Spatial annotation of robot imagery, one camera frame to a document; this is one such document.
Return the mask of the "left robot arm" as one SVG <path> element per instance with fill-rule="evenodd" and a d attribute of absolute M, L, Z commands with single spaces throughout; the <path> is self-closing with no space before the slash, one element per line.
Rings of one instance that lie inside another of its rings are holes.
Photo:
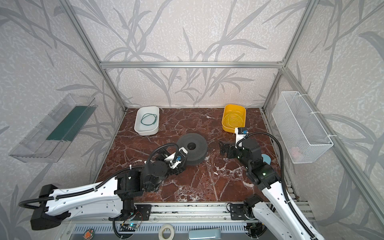
<path fill-rule="evenodd" d="M 158 191 L 169 176 L 186 169 L 189 152 L 175 143 L 165 144 L 155 149 L 142 166 L 128 167 L 99 183 L 72 189 L 45 185 L 38 198 L 20 201 L 18 205 L 33 210 L 30 224 L 34 231 L 83 218 L 125 221 L 138 212 L 136 197 Z"/>

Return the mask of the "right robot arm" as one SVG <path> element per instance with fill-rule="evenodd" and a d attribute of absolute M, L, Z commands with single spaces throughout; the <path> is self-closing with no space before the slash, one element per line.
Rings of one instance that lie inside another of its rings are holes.
<path fill-rule="evenodd" d="M 244 201 L 243 211 L 250 220 L 258 220 L 278 240 L 322 240 L 320 234 L 304 216 L 287 191 L 284 168 L 277 173 L 264 161 L 259 144 L 251 139 L 247 128 L 236 128 L 233 144 L 220 142 L 221 155 L 237 159 L 246 175 L 272 204 L 252 196 Z"/>

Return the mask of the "grey perforated spool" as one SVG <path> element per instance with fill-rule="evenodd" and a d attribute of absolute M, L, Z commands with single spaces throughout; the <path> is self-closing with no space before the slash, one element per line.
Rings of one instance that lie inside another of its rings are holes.
<path fill-rule="evenodd" d="M 187 150 L 187 166 L 197 166 L 201 164 L 208 151 L 206 139 L 197 133 L 189 133 L 183 135 L 177 144 L 180 148 Z"/>

